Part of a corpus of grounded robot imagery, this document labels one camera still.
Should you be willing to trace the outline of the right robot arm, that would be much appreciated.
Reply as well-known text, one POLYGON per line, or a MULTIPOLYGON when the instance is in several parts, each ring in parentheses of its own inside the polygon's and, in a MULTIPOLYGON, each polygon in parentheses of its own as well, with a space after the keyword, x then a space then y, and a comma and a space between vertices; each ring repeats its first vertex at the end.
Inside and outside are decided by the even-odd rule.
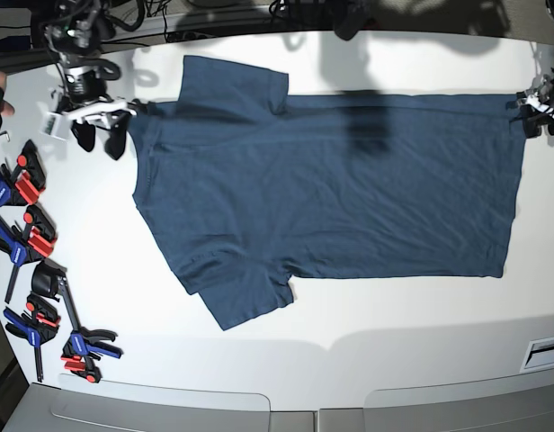
POLYGON ((42 24, 45 48, 54 60, 61 87, 52 93, 57 105, 44 115, 41 133, 65 140, 72 133, 85 151, 94 149, 98 130, 108 138, 104 151, 117 160, 124 154, 127 127, 137 106, 113 98, 107 83, 121 78, 121 68, 103 58, 103 44, 116 30, 135 32, 144 21, 146 8, 137 2, 138 16, 127 23, 110 14, 110 1, 57 1, 54 17, 42 24))

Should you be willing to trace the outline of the person hand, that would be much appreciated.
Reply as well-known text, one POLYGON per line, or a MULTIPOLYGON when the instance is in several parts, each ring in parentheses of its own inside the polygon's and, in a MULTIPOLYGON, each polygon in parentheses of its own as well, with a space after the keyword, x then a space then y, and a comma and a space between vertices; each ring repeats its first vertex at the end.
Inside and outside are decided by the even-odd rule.
POLYGON ((7 75, 0 71, 0 113, 4 116, 14 115, 15 109, 4 99, 4 93, 7 88, 7 75))

